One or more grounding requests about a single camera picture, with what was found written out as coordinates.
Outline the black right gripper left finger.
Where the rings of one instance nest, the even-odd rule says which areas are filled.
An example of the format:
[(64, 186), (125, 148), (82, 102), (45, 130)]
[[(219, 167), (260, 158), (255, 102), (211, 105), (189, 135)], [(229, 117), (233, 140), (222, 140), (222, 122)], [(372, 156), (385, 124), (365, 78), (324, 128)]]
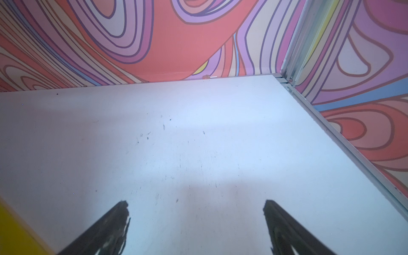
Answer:
[(59, 254), (121, 255), (129, 226), (128, 203), (120, 201)]

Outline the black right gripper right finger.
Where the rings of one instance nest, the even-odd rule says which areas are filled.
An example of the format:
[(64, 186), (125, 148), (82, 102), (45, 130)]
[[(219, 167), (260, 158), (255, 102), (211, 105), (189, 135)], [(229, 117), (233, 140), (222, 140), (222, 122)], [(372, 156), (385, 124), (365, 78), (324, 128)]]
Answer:
[(333, 255), (277, 202), (266, 200), (263, 208), (274, 255)]

